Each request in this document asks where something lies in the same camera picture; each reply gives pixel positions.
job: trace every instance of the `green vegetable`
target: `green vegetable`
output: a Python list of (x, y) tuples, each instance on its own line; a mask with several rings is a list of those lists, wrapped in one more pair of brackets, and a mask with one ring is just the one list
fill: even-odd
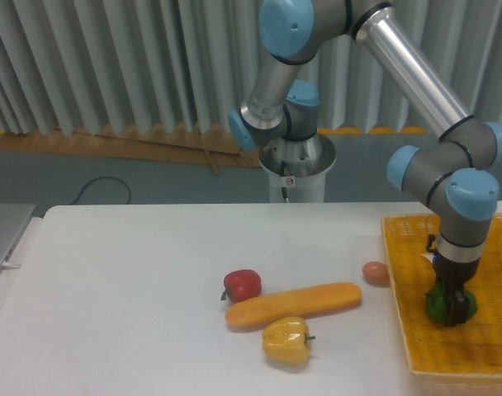
[[(468, 290), (464, 290), (464, 294), (469, 299), (469, 311), (467, 312), (467, 320), (473, 318), (478, 310), (475, 296)], [(443, 298), (442, 282), (436, 282), (431, 290), (425, 294), (426, 306), (425, 312), (436, 323), (445, 324), (448, 318), (448, 305)]]

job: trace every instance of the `small egg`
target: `small egg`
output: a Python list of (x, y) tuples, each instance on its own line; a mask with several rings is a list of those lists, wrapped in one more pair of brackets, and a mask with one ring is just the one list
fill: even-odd
[(363, 266), (363, 275), (373, 286), (389, 287), (391, 280), (386, 265), (382, 262), (368, 262)]

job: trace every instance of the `black cable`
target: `black cable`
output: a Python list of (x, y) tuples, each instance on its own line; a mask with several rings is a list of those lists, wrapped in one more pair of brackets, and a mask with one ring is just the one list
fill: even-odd
[[(285, 176), (284, 172), (286, 171), (286, 165), (287, 165), (286, 162), (284, 161), (281, 162), (281, 177)], [(282, 198), (284, 198), (284, 201), (288, 203), (289, 200), (287, 199), (287, 189), (284, 186), (281, 187), (281, 193), (282, 193)]]
[(130, 187), (123, 180), (121, 180), (120, 178), (113, 177), (113, 176), (100, 176), (100, 177), (95, 177), (94, 179), (88, 181), (84, 185), (84, 187), (80, 190), (80, 192), (78, 193), (77, 198), (75, 198), (75, 200), (73, 202), (71, 202), (70, 204), (68, 204), (68, 205), (75, 205), (78, 202), (78, 200), (80, 200), (80, 198), (83, 196), (83, 193), (86, 191), (86, 189), (92, 183), (97, 182), (99, 180), (104, 180), (104, 179), (115, 180), (116, 182), (119, 182), (120, 184), (122, 184), (126, 188), (126, 190), (128, 191), (128, 200), (126, 201), (126, 203), (124, 205), (129, 205), (131, 197), (132, 197), (132, 191), (130, 190)]

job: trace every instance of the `white table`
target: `white table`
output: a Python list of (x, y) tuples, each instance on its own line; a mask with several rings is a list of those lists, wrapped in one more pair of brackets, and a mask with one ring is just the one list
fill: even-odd
[[(418, 394), (380, 218), (415, 203), (57, 207), (0, 312), (0, 396)], [(224, 320), (224, 276), (255, 269), (264, 293), (353, 281), (358, 308), (308, 320), (311, 357), (272, 364), (261, 331)]]

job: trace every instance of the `yellow plastic tray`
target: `yellow plastic tray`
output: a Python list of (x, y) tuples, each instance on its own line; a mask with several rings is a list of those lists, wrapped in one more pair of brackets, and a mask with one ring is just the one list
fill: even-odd
[(502, 394), (502, 214), (493, 218), (477, 273), (466, 283), (479, 310), (454, 328), (425, 313), (424, 293), (434, 283), (434, 271), (420, 254), (439, 225), (433, 214), (381, 220), (410, 370), (428, 394)]

